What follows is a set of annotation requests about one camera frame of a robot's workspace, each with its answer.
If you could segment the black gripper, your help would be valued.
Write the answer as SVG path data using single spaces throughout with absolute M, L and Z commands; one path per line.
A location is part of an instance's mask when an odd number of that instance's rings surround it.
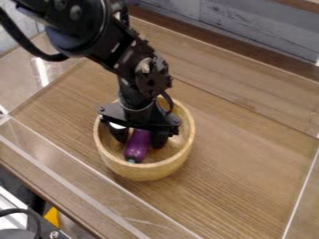
M 120 100 L 100 106 L 99 113 L 103 120 L 110 122 L 108 130 L 120 143 L 127 142 L 130 128 L 152 132 L 152 148 L 163 148 L 168 138 L 179 135 L 180 118 L 174 112 L 164 110 L 162 100 L 163 97 L 159 97 L 139 110 L 126 108 Z

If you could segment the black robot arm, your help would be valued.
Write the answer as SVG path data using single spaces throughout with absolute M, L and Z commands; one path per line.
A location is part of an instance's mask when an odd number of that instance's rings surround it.
M 151 133 L 163 148 L 179 134 L 180 119 L 159 98 L 172 87 L 168 62 L 130 25 L 124 0 L 12 0 L 23 14 L 40 21 L 54 48 L 66 57 L 86 57 L 118 76 L 119 100 L 103 105 L 106 124 Z

